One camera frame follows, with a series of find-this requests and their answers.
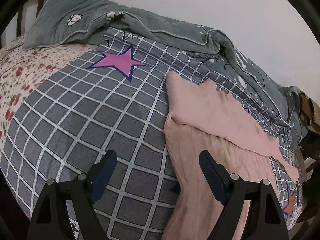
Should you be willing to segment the pink knitted garment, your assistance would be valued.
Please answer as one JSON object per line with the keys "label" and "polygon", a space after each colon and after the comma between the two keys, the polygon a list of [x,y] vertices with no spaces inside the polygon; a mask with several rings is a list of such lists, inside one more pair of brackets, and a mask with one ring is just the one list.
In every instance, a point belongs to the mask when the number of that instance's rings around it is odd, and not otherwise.
{"label": "pink knitted garment", "polygon": [[278,139],[267,135],[231,94],[217,91],[214,81],[197,85],[170,71],[166,82],[169,114],[163,131],[181,192],[163,239],[207,239],[221,214],[223,206],[199,165],[204,150],[246,181],[268,179],[275,186],[271,159],[298,179],[297,169],[282,157]]}

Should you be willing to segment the brown patterned cloth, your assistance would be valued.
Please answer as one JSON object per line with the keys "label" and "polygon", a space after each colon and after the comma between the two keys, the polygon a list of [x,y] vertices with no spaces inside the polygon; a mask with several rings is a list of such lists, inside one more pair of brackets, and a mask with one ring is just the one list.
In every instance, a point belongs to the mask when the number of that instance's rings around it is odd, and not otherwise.
{"label": "brown patterned cloth", "polygon": [[300,120],[310,131],[320,132],[319,105],[304,92],[300,93]]}

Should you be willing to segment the grey checked star blanket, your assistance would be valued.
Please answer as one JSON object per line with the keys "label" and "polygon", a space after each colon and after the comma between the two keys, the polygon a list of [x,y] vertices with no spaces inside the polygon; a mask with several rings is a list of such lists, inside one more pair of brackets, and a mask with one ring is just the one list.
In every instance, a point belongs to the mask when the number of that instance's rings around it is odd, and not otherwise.
{"label": "grey checked star blanket", "polygon": [[[111,239],[163,239],[179,195],[164,125],[169,114],[170,71],[200,85],[207,80],[231,94],[279,141],[293,165],[292,125],[237,79],[208,68],[189,53],[144,37],[123,39],[110,28],[85,52],[37,87],[15,113],[1,171],[27,215],[46,179],[64,182],[87,172],[108,150],[117,166],[94,210]],[[271,159],[280,205],[296,203],[295,182]]]}

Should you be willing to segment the floral bed sheet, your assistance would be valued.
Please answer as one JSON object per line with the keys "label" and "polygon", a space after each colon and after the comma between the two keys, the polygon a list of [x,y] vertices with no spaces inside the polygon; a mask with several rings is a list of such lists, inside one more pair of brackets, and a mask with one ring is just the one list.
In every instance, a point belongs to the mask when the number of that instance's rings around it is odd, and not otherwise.
{"label": "floral bed sheet", "polygon": [[1,150],[11,121],[24,100],[57,71],[96,48],[69,43],[50,48],[23,50],[26,34],[1,49]]}

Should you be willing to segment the grey-green fleece blanket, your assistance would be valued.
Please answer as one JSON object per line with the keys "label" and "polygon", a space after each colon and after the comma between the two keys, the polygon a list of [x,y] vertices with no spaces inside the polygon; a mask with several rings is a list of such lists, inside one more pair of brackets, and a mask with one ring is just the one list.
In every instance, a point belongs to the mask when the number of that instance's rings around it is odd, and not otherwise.
{"label": "grey-green fleece blanket", "polygon": [[292,125],[294,144],[308,130],[301,122],[300,90],[277,84],[257,64],[247,58],[221,31],[126,7],[109,0],[47,0],[24,42],[24,49],[53,47],[82,42],[99,45],[110,28],[124,31],[123,39],[146,37],[189,53],[208,68],[237,79],[273,107]]}

